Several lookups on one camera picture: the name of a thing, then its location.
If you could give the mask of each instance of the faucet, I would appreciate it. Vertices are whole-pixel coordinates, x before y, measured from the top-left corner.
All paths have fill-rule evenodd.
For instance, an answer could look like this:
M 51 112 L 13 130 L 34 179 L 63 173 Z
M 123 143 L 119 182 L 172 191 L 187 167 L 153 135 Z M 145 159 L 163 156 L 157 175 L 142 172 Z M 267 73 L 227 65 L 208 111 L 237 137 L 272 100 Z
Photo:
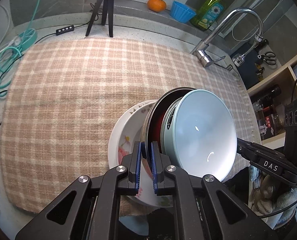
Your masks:
M 257 19 L 258 22 L 258 32 L 255 35 L 255 40 L 253 45 L 250 47 L 250 49 L 248 49 L 244 54 L 237 54 L 235 55 L 232 60 L 234 62 L 234 64 L 239 67 L 241 64 L 243 64 L 243 62 L 245 61 L 245 56 L 247 54 L 249 54 L 252 49 L 254 49 L 256 47 L 256 45 L 258 43 L 260 43 L 263 40 L 262 34 L 263 34 L 263 22 L 261 20 L 261 18 L 258 16 L 258 14 L 253 11 L 250 8 L 247 7 L 239 7 L 234 9 L 233 11 L 231 11 L 217 26 L 216 28 L 204 39 L 201 40 L 196 46 L 195 48 L 191 51 L 191 54 L 195 55 L 198 57 L 198 59 L 201 61 L 203 67 L 208 67 L 212 64 L 214 64 L 215 62 L 218 62 L 222 59 L 225 58 L 225 56 L 220 57 L 216 60 L 212 60 L 212 58 L 207 55 L 206 53 L 206 48 L 209 46 L 209 43 L 213 40 L 213 38 L 215 38 L 216 35 L 219 34 L 219 32 L 222 30 L 222 28 L 224 27 L 224 25 L 235 15 L 237 14 L 241 14 L 241 13 L 249 13 L 252 14 L 253 16 L 255 16 L 255 18 Z

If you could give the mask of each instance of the tripod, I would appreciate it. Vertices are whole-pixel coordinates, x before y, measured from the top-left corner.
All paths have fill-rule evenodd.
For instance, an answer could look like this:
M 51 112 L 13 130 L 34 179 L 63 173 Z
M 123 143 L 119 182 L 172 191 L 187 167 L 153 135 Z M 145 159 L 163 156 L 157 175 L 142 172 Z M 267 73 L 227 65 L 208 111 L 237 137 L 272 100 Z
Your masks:
M 97 15 L 97 12 L 102 4 L 102 1 L 103 0 L 97 0 L 96 4 L 94 5 L 93 13 L 90 19 L 90 23 L 87 27 L 87 32 L 85 33 L 85 36 L 88 36 L 90 34 L 95 16 Z M 101 24 L 105 25 L 106 16 L 107 14 L 109 14 L 109 35 L 111 38 L 113 38 L 113 10 L 114 10 L 114 0 L 104 0 Z

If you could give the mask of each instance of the plaid cloth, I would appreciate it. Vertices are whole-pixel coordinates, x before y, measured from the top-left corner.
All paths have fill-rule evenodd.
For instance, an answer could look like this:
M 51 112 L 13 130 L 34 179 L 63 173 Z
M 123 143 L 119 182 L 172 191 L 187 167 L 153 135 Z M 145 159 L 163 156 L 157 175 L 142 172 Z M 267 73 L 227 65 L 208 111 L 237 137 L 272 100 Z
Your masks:
M 215 93 L 229 108 L 238 137 L 260 142 L 242 82 L 219 67 L 203 68 L 188 53 L 112 38 L 33 46 L 8 90 L 0 129 L 0 163 L 10 202 L 37 213 L 80 175 L 103 175 L 118 118 L 131 106 L 182 86 Z M 237 155 L 227 179 L 248 165 Z M 121 200 L 120 215 L 151 211 Z

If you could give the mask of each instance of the faucet spout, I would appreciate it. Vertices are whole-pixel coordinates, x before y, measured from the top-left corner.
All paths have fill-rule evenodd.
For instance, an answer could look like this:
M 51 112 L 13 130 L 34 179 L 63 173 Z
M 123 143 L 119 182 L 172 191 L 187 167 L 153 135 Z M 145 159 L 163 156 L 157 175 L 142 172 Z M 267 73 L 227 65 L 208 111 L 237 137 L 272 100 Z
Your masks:
M 209 46 L 209 43 L 213 40 L 213 38 L 215 38 L 219 34 L 219 32 L 226 25 L 226 23 L 235 15 L 241 14 L 241 13 L 249 13 L 249 14 L 252 14 L 253 16 L 255 16 L 255 18 L 257 19 L 257 22 L 258 22 L 258 33 L 255 35 L 254 44 L 256 45 L 257 43 L 261 42 L 263 39 L 263 37 L 262 37 L 262 35 L 263 35 L 263 21 L 258 16 L 258 14 L 255 11 L 253 11 L 252 9 L 247 8 L 247 7 L 239 7 L 239 8 L 234 9 L 233 11 L 231 11 L 204 40 L 201 40 L 195 46 L 195 48 L 191 51 L 191 54 L 194 54 L 199 58 L 196 51 L 198 51 L 198 50 L 205 51 L 205 49 Z

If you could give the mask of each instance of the orange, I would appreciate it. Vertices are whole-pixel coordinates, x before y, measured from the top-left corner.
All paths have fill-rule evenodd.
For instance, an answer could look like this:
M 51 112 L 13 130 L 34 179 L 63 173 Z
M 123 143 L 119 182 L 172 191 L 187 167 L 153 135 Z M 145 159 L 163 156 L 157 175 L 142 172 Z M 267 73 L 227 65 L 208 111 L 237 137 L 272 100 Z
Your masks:
M 163 0 L 148 0 L 148 8 L 154 12 L 161 12 L 166 9 L 166 3 Z

